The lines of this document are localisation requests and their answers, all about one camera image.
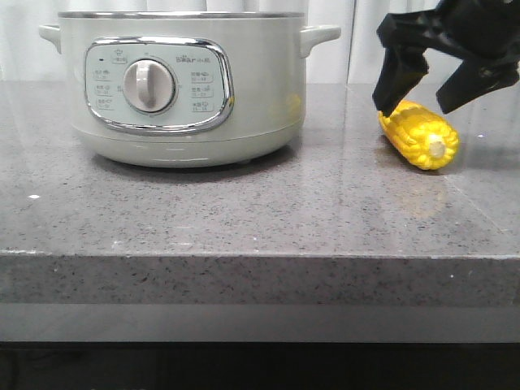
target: cooker pot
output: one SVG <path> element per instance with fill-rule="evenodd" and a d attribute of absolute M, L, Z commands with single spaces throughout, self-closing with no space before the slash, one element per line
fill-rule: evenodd
<path fill-rule="evenodd" d="M 40 35 L 66 60 L 72 126 L 95 152 L 207 167 L 277 150 L 306 105 L 306 61 L 337 26 L 299 13 L 61 12 Z"/>

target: chrome trim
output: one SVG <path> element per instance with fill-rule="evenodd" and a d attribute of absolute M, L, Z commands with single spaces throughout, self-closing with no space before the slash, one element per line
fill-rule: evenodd
<path fill-rule="evenodd" d="M 201 122 L 190 123 L 190 124 L 176 124 L 176 125 L 144 125 L 144 124 L 129 124 L 120 123 L 111 119 L 105 118 L 102 114 L 97 112 L 89 102 L 87 96 L 87 56 L 89 51 L 96 46 L 105 45 L 125 45 L 125 44 L 159 44 L 159 45 L 177 45 L 177 46 L 198 46 L 204 47 L 205 49 L 211 50 L 219 61 L 220 71 L 223 75 L 223 92 L 224 100 L 219 111 L 210 117 L 209 119 Z M 84 99 L 87 103 L 89 111 L 98 120 L 102 121 L 106 126 L 119 132 L 127 134 L 133 134 L 138 136 L 183 136 L 188 134 L 194 134 L 198 132 L 204 132 L 211 130 L 221 125 L 231 114 L 233 110 L 233 103 L 235 101 L 235 94 L 233 89 L 233 80 L 231 75 L 231 68 L 229 67 L 229 60 L 223 49 L 216 43 L 198 38 L 181 38 L 181 37 L 105 37 L 99 38 L 89 47 L 85 52 L 84 56 Z M 171 107 L 173 102 L 176 100 L 175 96 L 172 98 L 171 103 L 167 108 Z"/>
<path fill-rule="evenodd" d="M 277 19 L 302 18 L 301 12 L 59 12 L 60 18 L 79 19 Z"/>

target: corn cob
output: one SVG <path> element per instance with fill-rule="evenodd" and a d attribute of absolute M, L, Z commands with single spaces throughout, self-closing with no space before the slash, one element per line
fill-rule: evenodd
<path fill-rule="evenodd" d="M 403 100 L 390 116 L 380 112 L 379 122 L 399 153 L 423 170 L 444 167 L 457 153 L 457 131 L 420 104 Z"/>

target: gray granite countertop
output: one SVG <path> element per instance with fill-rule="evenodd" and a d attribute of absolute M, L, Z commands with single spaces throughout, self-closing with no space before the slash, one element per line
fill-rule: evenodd
<path fill-rule="evenodd" d="M 309 85 L 283 149 L 166 170 L 87 150 L 63 84 L 0 83 L 0 302 L 518 308 L 520 89 L 449 115 L 461 150 L 433 173 L 372 89 Z"/>

